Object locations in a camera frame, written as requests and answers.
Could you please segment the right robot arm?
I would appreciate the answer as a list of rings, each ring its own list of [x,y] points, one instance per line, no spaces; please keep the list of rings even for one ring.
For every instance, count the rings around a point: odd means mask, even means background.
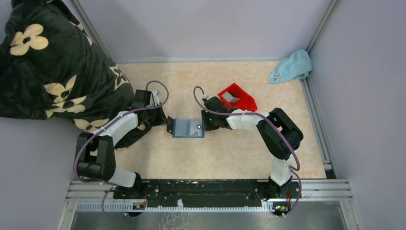
[[[296,155],[304,138],[302,131],[280,108],[257,113],[237,108],[226,109],[217,97],[203,98],[200,107],[206,131],[226,128],[259,133],[274,157],[270,174],[270,193],[283,197],[289,189],[292,172],[300,170]]]

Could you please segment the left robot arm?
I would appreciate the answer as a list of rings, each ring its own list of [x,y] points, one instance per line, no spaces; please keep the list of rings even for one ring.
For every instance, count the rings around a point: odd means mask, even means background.
[[[144,191],[140,174],[117,166],[115,149],[138,141],[153,126],[165,125],[168,119],[158,98],[159,92],[136,90],[130,107],[77,140],[74,173],[83,182],[104,182],[125,187],[131,198]]]

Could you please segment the teal card holder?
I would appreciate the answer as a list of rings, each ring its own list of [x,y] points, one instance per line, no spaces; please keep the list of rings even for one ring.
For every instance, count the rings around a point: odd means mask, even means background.
[[[173,138],[204,138],[203,120],[178,118],[174,120]]]

